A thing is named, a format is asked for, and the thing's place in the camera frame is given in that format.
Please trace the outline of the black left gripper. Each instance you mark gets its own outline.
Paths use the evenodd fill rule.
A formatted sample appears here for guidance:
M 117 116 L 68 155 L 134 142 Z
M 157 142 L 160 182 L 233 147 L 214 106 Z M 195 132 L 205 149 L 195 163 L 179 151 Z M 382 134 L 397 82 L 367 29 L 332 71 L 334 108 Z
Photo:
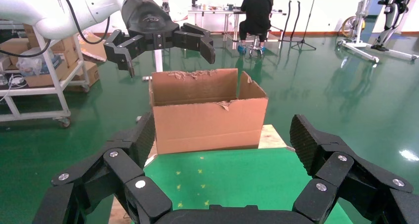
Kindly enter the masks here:
M 125 0 L 121 14 L 129 35 L 115 30 L 105 41 L 108 61 L 119 70 L 135 76 L 132 60 L 144 51 L 178 47 L 198 51 L 209 63 L 215 63 L 215 48 L 210 31 L 184 23 L 179 25 L 153 0 Z

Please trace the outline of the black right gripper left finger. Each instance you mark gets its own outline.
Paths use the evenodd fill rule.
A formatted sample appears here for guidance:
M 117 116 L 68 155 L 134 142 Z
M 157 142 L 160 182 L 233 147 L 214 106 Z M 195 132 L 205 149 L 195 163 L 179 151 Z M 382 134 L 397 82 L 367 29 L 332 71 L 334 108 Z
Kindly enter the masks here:
M 35 214 L 35 224 L 84 224 L 113 195 L 136 224 L 154 224 L 172 202 L 145 175 L 155 140 L 155 121 L 145 113 L 136 125 L 115 133 L 90 157 L 57 174 Z

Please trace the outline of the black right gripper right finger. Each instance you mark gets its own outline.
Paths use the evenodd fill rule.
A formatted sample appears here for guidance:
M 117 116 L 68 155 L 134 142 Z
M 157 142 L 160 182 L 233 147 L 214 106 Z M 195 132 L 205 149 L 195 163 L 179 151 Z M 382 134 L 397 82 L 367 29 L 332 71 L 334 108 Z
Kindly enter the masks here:
M 402 177 L 358 156 L 341 137 L 315 129 L 296 114 L 290 142 L 311 181 L 293 211 L 322 224 L 344 199 L 373 224 L 416 224 L 419 197 Z

